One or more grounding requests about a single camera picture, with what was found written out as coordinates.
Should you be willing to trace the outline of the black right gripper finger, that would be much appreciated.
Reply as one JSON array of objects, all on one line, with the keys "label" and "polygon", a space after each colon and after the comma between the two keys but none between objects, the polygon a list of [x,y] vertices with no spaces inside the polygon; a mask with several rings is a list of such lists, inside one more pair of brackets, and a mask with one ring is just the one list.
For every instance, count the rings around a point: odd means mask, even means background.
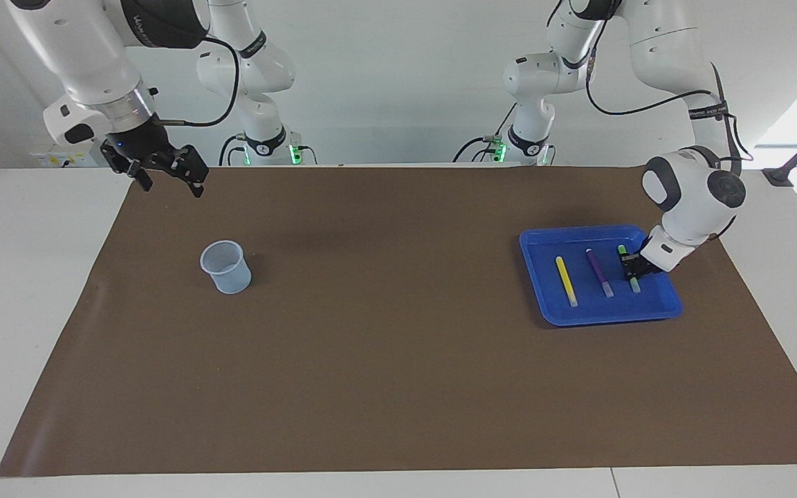
[{"label": "black right gripper finger", "polygon": [[101,144],[101,154],[115,174],[124,174],[132,178],[143,192],[151,190],[152,179],[143,169],[141,161],[125,158],[112,144]]},{"label": "black right gripper finger", "polygon": [[203,195],[203,184],[208,177],[209,168],[199,152],[192,145],[171,150],[165,155],[165,173],[187,185],[196,199]]}]

